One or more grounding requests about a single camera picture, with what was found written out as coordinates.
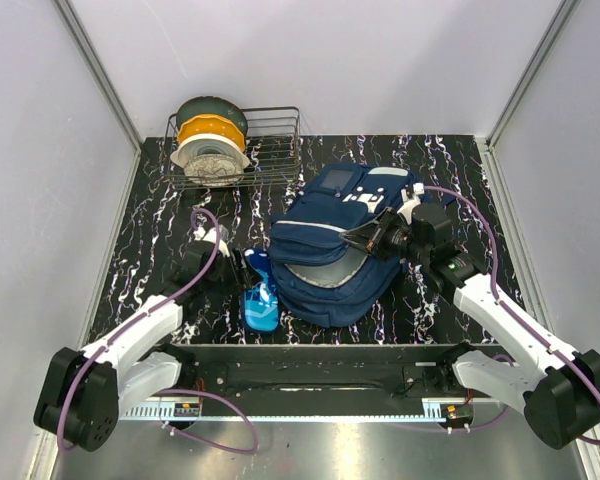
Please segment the blue dinosaur pencil case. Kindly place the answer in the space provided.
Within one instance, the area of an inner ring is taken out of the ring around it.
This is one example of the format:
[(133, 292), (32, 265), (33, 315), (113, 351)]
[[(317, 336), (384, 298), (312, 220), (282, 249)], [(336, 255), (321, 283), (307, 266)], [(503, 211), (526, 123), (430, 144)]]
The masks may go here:
[(250, 248), (244, 252), (249, 267), (262, 276), (258, 288), (244, 290), (240, 300), (243, 325), (248, 331), (273, 333), (279, 326), (279, 300), (268, 252)]

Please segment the navy blue student backpack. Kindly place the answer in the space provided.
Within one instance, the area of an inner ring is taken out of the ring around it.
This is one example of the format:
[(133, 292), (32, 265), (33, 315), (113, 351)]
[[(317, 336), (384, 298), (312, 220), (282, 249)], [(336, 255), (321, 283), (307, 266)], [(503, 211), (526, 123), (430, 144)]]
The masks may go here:
[(332, 163), (309, 182), (285, 213), (272, 218), (268, 254), (278, 298), (299, 319), (322, 328), (355, 324), (400, 272), (350, 247), (343, 231), (402, 205), (401, 190), (422, 179), (395, 167)]

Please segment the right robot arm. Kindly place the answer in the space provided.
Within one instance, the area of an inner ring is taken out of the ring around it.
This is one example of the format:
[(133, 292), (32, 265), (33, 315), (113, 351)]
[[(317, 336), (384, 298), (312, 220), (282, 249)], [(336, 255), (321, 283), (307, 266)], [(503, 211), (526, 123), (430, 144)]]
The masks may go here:
[(391, 208), (341, 233), (350, 246), (378, 259), (400, 256), (420, 265), (427, 285), (482, 325), (514, 360), (492, 360), (471, 347), (434, 371), (446, 396), (477, 390), (520, 412), (546, 445), (561, 449), (600, 424), (600, 354), (578, 352), (512, 304), (486, 271), (456, 244), (444, 208), (425, 203), (409, 216)]

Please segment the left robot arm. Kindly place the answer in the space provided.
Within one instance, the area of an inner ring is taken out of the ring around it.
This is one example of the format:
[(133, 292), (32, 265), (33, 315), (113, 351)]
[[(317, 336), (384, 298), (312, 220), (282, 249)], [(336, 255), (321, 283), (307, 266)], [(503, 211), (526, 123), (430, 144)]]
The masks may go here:
[(196, 382), (195, 358), (162, 341), (205, 298), (257, 289), (263, 276), (250, 255), (222, 240), (188, 247), (129, 319), (79, 350), (64, 347), (53, 355), (34, 424), (54, 434), (62, 452), (74, 447), (93, 452), (120, 416), (147, 398), (188, 395)]

